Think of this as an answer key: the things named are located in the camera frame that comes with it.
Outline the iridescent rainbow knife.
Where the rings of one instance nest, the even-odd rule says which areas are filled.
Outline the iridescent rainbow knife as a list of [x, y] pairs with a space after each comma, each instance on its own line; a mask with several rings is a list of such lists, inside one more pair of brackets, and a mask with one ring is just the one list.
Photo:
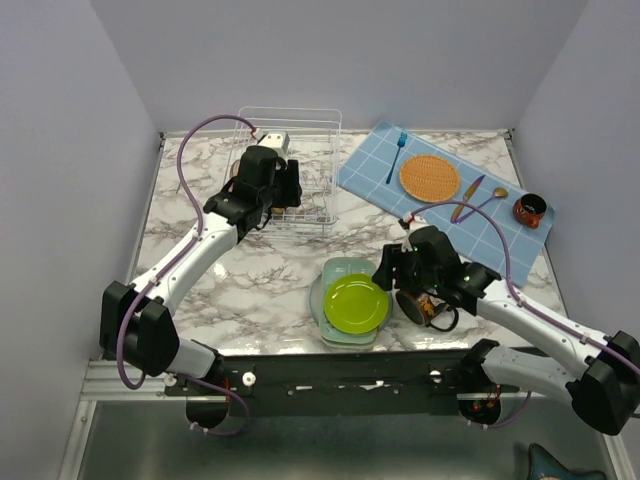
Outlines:
[[[467, 188], [467, 190], [464, 192], [463, 197], [462, 197], [462, 202], [463, 203], [468, 203], [469, 200], [472, 198], [472, 196], [474, 195], [474, 193], [477, 191], [478, 187], [481, 185], [481, 183], [483, 182], [485, 176], [484, 175], [480, 175], [478, 178], [476, 178], [471, 185]], [[461, 215], [462, 211], [464, 210], [464, 206], [462, 204], [459, 204], [455, 210], [453, 211], [451, 217], [450, 217], [450, 222], [451, 223], [456, 223], [458, 221], [459, 216]]]

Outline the round woven wicker plate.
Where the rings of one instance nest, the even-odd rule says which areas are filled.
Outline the round woven wicker plate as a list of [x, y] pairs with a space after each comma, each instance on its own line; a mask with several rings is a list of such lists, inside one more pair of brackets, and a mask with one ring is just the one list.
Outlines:
[[425, 203], [450, 200], [460, 187], [456, 168], [446, 159], [432, 154], [409, 158], [400, 168], [399, 180], [412, 198]]

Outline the lime green round plate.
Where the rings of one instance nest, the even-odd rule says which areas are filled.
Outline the lime green round plate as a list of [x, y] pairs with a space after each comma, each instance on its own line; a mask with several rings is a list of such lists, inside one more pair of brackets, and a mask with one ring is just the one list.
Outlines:
[[352, 273], [329, 286], [323, 306], [333, 327], [359, 335], [378, 329], [388, 318], [392, 302], [370, 275]]

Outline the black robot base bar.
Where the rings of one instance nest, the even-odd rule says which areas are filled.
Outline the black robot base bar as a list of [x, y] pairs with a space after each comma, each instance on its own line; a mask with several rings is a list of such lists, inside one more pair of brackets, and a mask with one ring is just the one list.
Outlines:
[[498, 391], [465, 349], [226, 356], [213, 382], [238, 394], [253, 417], [457, 415], [459, 398]]

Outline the blue metal fork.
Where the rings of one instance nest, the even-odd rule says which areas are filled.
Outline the blue metal fork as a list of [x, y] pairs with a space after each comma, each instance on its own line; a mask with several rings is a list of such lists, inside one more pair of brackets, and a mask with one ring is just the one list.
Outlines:
[[386, 185], [389, 185], [391, 183], [391, 180], [392, 180], [392, 177], [393, 177], [393, 173], [394, 173], [398, 158], [400, 156], [401, 151], [404, 149], [404, 147], [406, 145], [407, 138], [408, 138], [408, 134], [407, 134], [406, 131], [402, 131], [400, 133], [399, 137], [398, 137], [398, 140], [396, 142], [396, 147], [397, 147], [396, 153], [395, 153], [394, 159], [392, 161], [390, 170], [389, 170], [389, 172], [388, 172], [388, 174], [386, 176], [386, 179], [385, 179], [385, 184]]

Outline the small brown clay cup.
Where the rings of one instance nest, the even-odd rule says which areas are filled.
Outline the small brown clay cup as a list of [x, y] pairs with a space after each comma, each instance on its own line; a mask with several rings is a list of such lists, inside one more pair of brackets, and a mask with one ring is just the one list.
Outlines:
[[537, 229], [547, 211], [546, 201], [539, 195], [527, 193], [513, 205], [514, 219], [523, 226]]

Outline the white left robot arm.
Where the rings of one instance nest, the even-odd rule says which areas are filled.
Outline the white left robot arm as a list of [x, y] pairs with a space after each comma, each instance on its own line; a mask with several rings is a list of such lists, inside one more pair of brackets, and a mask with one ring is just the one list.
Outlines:
[[299, 165], [287, 159], [282, 132], [248, 147], [236, 176], [211, 197], [187, 235], [130, 284], [112, 282], [102, 297], [99, 343], [148, 376], [175, 373], [201, 395], [222, 380], [217, 353], [180, 337], [173, 316], [195, 283], [250, 231], [266, 226], [274, 208], [301, 203]]

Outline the blue checked cloth mat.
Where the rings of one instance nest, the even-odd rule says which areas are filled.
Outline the blue checked cloth mat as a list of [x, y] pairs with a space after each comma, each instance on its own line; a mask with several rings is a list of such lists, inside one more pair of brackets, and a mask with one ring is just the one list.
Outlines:
[[379, 208], [445, 233], [464, 258], [527, 283], [554, 221], [538, 196], [388, 122], [379, 122], [337, 174], [338, 184]]

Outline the black skull pattern mug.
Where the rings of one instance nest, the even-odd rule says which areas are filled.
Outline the black skull pattern mug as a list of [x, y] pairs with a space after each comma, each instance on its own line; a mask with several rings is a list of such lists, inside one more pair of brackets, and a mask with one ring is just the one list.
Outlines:
[[[431, 328], [441, 333], [453, 331], [459, 323], [459, 312], [444, 301], [436, 302], [435, 298], [423, 293], [414, 295], [407, 291], [398, 290], [395, 299], [401, 311], [416, 325]], [[434, 320], [444, 314], [451, 314], [451, 322], [445, 326], [438, 326]]]

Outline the white wire dish rack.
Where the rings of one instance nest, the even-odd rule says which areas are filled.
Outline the white wire dish rack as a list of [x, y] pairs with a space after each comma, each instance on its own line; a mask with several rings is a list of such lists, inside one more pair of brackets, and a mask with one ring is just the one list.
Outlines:
[[301, 205], [272, 214], [270, 237], [324, 237], [337, 221], [342, 114], [336, 109], [245, 106], [238, 115], [263, 132], [286, 131], [287, 157], [299, 162]]

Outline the dark teal star object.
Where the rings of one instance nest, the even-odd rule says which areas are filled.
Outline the dark teal star object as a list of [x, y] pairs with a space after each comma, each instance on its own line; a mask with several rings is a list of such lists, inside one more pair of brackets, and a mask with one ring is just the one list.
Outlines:
[[528, 447], [528, 480], [606, 480], [601, 470], [575, 470], [565, 467], [544, 447], [532, 443]]

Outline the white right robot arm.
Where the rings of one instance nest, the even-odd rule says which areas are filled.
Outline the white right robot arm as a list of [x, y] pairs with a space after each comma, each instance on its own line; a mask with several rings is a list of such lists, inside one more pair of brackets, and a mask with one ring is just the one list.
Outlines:
[[571, 405], [588, 426], [619, 434], [639, 407], [639, 343], [628, 333], [607, 335], [580, 325], [518, 293], [501, 275], [464, 262], [434, 226], [409, 233], [382, 250], [374, 283], [490, 320], [542, 351], [518, 353], [480, 342], [460, 367], [460, 379], [480, 392], [491, 384], [540, 393]]

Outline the teal square ceramic plate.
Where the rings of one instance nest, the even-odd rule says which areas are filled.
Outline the teal square ceramic plate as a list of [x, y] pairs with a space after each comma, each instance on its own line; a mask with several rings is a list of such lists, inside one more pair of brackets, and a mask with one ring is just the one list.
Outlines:
[[[352, 274], [352, 273], [364, 273], [371, 277], [376, 271], [376, 266], [373, 262], [356, 257], [334, 257], [327, 260], [323, 266], [322, 272], [319, 276], [322, 277], [323, 294], [325, 296], [329, 286], [339, 278]], [[326, 326], [320, 330], [323, 341], [329, 345], [340, 348], [355, 348], [366, 349], [374, 345], [377, 340], [378, 334], [384, 329], [388, 321], [390, 320], [393, 310], [393, 302], [391, 312], [386, 321], [376, 330], [370, 331], [365, 334], [346, 334], [333, 327], [326, 318]]]

